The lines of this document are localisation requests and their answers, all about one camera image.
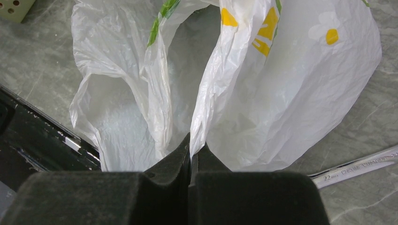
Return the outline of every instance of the crumpled plastic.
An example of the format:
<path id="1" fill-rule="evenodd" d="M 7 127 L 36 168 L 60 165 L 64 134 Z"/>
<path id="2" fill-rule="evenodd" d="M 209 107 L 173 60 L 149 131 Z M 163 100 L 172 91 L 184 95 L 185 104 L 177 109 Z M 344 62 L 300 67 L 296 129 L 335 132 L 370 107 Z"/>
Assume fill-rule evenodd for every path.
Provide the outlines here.
<path id="1" fill-rule="evenodd" d="M 72 35 L 71 120 L 103 171 L 145 170 L 189 131 L 191 155 L 207 142 L 231 170 L 283 169 L 381 59 L 365 0 L 78 0 Z"/>

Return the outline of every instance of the metal wrench handle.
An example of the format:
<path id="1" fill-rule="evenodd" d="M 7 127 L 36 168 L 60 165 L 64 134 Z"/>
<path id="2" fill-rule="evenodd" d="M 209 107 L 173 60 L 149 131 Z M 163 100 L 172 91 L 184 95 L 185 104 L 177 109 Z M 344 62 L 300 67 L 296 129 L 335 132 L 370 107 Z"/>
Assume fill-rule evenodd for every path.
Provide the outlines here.
<path id="1" fill-rule="evenodd" d="M 334 168 L 309 175 L 318 189 L 398 163 L 398 145 Z"/>

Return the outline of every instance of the gray marble tabletop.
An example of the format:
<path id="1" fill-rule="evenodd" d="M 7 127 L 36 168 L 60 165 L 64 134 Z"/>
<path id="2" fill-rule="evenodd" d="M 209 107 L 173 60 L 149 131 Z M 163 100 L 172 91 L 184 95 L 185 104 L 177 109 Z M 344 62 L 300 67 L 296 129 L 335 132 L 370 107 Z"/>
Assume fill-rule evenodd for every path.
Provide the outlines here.
<path id="1" fill-rule="evenodd" d="M 343 122 L 287 170 L 316 173 L 398 144 L 398 0 L 370 0 L 383 59 Z M 0 19 L 0 83 L 72 129 L 82 76 L 72 54 L 72 0 L 38 0 L 22 24 Z M 332 224 L 398 224 L 398 165 L 320 190 Z"/>

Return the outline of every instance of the plastic bag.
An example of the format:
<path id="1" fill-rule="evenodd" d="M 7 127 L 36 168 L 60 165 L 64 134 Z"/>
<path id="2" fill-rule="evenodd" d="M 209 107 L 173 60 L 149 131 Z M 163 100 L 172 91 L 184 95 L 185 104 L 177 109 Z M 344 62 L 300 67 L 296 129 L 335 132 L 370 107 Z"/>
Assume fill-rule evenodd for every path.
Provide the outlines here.
<path id="1" fill-rule="evenodd" d="M 188 18 L 208 4 L 220 8 Z M 72 124 L 104 171 L 147 169 L 190 129 L 191 154 L 207 141 L 232 170 L 287 167 L 381 59 L 361 0 L 80 0 L 72 35 L 84 76 Z"/>

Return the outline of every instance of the gray countertop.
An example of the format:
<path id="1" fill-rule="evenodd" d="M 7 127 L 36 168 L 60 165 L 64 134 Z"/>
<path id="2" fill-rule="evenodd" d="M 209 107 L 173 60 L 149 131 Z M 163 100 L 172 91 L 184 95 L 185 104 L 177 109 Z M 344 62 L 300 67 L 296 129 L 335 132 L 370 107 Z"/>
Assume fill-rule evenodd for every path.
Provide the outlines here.
<path id="1" fill-rule="evenodd" d="M 343 122 L 287 170 L 323 171 L 398 143 L 398 1 L 370 0 L 383 58 Z M 0 83 L 72 129 L 82 76 L 72 52 L 71 0 L 40 0 L 22 24 L 0 19 Z M 398 224 L 398 165 L 320 190 L 332 224 Z"/>

